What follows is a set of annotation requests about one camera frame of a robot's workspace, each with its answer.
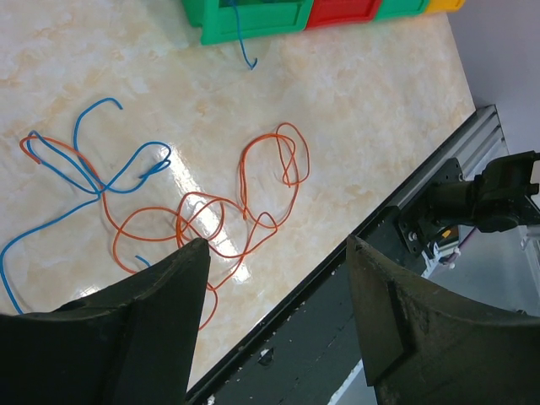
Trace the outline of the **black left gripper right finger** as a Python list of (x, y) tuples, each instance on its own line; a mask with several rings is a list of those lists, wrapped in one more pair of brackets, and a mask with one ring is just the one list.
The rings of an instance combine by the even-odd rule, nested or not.
[(470, 300), (357, 236), (348, 268), (366, 383), (379, 404), (537, 404), (539, 320)]

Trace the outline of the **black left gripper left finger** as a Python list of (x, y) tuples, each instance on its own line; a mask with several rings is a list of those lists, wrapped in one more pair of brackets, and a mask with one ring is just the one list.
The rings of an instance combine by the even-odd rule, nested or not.
[(182, 404), (209, 267), (197, 238), (52, 312), (2, 316), (2, 403)]

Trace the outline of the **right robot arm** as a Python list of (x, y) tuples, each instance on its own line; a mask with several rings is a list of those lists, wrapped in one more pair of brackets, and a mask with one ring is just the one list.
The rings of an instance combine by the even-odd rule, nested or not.
[(411, 254), (429, 252), (442, 234), (458, 225), (482, 233), (539, 224), (539, 153), (494, 159), (472, 180), (463, 179), (455, 158), (400, 209), (396, 227)]

